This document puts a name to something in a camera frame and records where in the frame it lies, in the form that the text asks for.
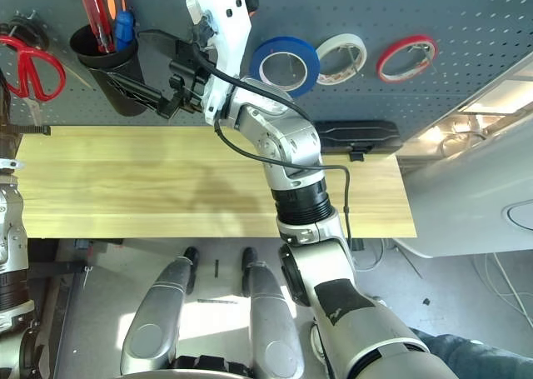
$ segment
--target gray floor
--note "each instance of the gray floor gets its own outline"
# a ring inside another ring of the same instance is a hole
[[[62,244],[62,255],[72,254],[72,243]],[[279,274],[278,240],[259,239],[132,239],[123,247],[98,243],[90,262],[95,266],[71,310],[60,356],[59,378],[108,378],[119,374],[120,346],[132,314],[158,273],[195,246],[201,253],[194,293],[187,299],[182,317],[178,353],[209,354],[248,363],[247,299],[239,293],[240,257],[244,247],[254,246],[261,259]],[[360,264],[374,258],[372,246],[358,252]],[[361,272],[361,288],[378,295],[409,326],[431,334],[454,333],[496,347],[533,357],[533,331],[520,314],[508,307],[481,281],[475,263],[485,275],[484,258],[443,257],[425,260],[408,254],[420,278],[396,250],[372,272]],[[500,254],[517,291],[533,292],[533,252]],[[215,260],[220,261],[218,278]],[[489,261],[489,272],[501,292],[508,292],[503,278]],[[231,300],[231,304],[206,304],[198,299]],[[533,297],[524,297],[533,312]],[[311,313],[295,307],[295,320],[306,358],[306,378],[324,377],[308,342]]]

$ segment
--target wooden board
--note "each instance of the wooden board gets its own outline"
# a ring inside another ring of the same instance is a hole
[[[30,237],[278,236],[262,165],[210,127],[54,127],[51,137],[24,136],[17,158]],[[395,156],[325,163],[351,168],[354,237],[416,235]],[[344,176],[326,179],[341,211]]]

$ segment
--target screwdriver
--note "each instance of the screwdriver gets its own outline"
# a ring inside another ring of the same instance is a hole
[[[85,12],[89,18],[92,33],[98,43],[100,52],[114,52],[115,45],[112,40],[112,29],[102,0],[82,0]]]

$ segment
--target pegboard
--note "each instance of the pegboard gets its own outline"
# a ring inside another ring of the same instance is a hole
[[[185,0],[130,0],[137,29],[159,28],[188,37],[191,20]],[[242,64],[247,73],[253,51],[275,36],[295,36],[318,47],[329,37],[352,32],[368,51],[361,75],[337,86],[316,85],[296,101],[316,120],[387,119],[404,139],[447,114],[525,55],[533,51],[533,0],[260,0]],[[53,37],[53,51],[87,84],[67,72],[67,87],[42,104],[52,125],[202,125],[201,114],[178,113],[170,122],[146,111],[121,117],[76,61],[68,39],[87,24],[81,0],[0,0],[0,21],[16,10],[36,9]],[[425,33],[438,43],[435,69],[404,83],[387,84],[376,75],[376,61],[393,42]],[[0,67],[12,73],[0,50]],[[166,89],[168,61],[148,45],[139,57],[147,84]],[[12,119],[32,123],[24,102],[13,99]]]

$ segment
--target jeans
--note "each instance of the jeans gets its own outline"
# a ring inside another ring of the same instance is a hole
[[[413,332],[459,379],[532,379],[533,358],[453,335]]]

